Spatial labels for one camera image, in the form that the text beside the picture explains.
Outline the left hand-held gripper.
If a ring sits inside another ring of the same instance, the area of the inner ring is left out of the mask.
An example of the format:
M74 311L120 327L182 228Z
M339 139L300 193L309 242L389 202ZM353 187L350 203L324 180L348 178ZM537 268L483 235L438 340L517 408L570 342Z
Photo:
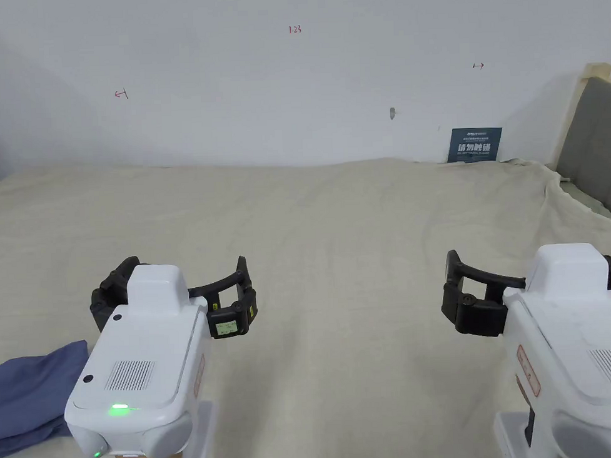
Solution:
M84 456L207 458L216 414L198 396L210 335L245 335L258 313L246 258L188 289L178 267L128 257L93 290L90 312L100 335L64 410Z

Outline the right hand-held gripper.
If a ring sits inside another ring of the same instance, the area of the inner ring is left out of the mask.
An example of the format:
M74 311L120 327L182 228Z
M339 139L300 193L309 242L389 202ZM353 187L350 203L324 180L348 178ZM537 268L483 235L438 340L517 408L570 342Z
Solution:
M496 414L501 458L611 458L611 256L588 243L544 245L527 285L455 250L446 263L442 313L459 333L503 334L530 405ZM464 279L484 283L484 298L465 293Z

